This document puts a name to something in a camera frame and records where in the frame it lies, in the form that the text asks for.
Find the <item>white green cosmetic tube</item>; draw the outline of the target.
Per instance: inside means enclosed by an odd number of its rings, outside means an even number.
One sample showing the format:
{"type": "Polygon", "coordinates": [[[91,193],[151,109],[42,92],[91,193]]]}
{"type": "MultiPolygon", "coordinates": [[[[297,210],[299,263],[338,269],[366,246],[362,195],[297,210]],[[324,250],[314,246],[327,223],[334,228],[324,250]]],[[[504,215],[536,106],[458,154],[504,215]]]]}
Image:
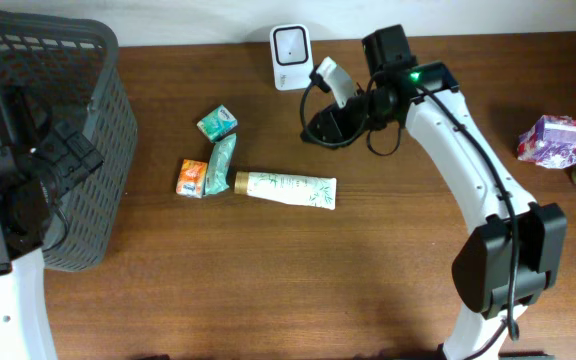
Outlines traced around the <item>white green cosmetic tube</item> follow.
{"type": "Polygon", "coordinates": [[[238,171],[234,192],[287,205],[336,208],[336,178],[238,171]]]}

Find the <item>teal wet wipes pack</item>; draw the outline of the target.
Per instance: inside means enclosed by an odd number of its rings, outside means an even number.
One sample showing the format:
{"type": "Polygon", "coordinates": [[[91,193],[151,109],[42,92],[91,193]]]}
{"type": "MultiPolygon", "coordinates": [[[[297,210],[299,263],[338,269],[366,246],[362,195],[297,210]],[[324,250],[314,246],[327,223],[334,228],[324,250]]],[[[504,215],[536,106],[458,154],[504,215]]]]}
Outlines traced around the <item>teal wet wipes pack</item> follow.
{"type": "Polygon", "coordinates": [[[206,195],[216,195],[229,188],[227,176],[236,142],[237,135],[233,133],[215,144],[206,173],[206,195]]]}

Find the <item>small teal tissue packet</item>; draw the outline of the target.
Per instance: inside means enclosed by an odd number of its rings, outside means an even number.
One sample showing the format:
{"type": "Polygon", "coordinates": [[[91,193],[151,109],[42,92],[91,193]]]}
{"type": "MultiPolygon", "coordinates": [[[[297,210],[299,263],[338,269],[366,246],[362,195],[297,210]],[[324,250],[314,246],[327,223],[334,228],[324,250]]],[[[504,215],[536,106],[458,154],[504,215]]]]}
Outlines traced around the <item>small teal tissue packet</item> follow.
{"type": "Polygon", "coordinates": [[[197,123],[200,132],[211,143],[219,141],[237,125],[238,120],[224,105],[219,105],[197,123]]]}

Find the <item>orange small box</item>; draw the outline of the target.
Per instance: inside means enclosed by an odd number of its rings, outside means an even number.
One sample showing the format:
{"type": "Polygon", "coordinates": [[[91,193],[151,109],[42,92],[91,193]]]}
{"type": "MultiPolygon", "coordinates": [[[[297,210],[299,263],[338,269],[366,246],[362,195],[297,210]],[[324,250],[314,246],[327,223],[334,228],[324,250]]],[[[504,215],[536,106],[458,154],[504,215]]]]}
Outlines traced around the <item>orange small box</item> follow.
{"type": "Polygon", "coordinates": [[[189,198],[201,198],[204,194],[208,164],[184,159],[176,183],[176,193],[189,198]]]}

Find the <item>purple white sanitary pad pack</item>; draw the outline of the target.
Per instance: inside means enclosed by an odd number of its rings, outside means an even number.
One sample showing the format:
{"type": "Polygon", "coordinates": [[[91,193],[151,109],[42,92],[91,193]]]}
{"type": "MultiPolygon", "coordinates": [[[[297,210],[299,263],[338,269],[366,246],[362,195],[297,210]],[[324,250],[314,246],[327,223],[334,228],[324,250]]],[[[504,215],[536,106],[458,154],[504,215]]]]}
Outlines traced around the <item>purple white sanitary pad pack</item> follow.
{"type": "Polygon", "coordinates": [[[547,169],[576,165],[576,120],[569,116],[543,115],[519,136],[517,158],[547,169]]]}

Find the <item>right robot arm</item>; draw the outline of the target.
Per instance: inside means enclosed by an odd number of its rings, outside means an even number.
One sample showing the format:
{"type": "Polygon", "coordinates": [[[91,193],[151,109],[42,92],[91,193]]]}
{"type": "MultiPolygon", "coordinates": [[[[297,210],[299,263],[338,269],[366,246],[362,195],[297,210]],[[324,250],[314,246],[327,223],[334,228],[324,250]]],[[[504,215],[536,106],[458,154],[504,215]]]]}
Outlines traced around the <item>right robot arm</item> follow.
{"type": "Polygon", "coordinates": [[[332,59],[310,86],[334,103],[303,118],[303,141],[329,149],[368,138],[390,123],[430,156],[464,218],[468,239],[452,264],[461,310],[441,359],[497,359],[519,337],[519,317],[557,280],[567,220],[542,205],[507,171],[475,124],[459,83],[441,62],[420,64],[401,26],[362,42],[369,67],[357,87],[332,59]]]}

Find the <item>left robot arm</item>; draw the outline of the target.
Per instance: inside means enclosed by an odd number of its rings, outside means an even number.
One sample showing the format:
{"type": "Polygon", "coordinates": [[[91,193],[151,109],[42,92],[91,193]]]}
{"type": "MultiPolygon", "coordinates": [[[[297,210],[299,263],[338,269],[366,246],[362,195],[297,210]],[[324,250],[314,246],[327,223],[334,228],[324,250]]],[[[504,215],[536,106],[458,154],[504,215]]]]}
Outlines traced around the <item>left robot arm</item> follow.
{"type": "Polygon", "coordinates": [[[31,90],[0,86],[0,359],[54,359],[44,255],[63,196],[102,167],[95,146],[31,90]]]}

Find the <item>white barcode scanner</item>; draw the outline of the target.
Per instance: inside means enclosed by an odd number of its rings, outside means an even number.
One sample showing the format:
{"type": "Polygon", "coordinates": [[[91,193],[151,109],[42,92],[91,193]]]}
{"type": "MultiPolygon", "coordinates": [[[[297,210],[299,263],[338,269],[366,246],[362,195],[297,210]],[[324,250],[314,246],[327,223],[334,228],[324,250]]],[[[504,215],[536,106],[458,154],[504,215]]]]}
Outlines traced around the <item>white barcode scanner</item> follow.
{"type": "Polygon", "coordinates": [[[307,27],[303,24],[275,26],[270,30],[269,44],[275,88],[279,91],[305,89],[314,67],[307,27]]]}

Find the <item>grey plastic mesh basket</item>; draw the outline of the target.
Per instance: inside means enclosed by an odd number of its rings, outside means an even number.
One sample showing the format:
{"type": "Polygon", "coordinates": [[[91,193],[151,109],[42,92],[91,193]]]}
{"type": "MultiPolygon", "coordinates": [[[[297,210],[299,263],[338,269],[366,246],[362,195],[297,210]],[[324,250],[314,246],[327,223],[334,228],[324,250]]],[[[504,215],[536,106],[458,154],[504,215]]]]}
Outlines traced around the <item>grey plastic mesh basket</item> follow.
{"type": "Polygon", "coordinates": [[[116,35],[99,21],[0,10],[0,86],[31,91],[104,160],[62,197],[68,222],[52,218],[48,224],[44,261],[50,270],[88,270],[106,253],[138,140],[118,55],[116,35]]]}

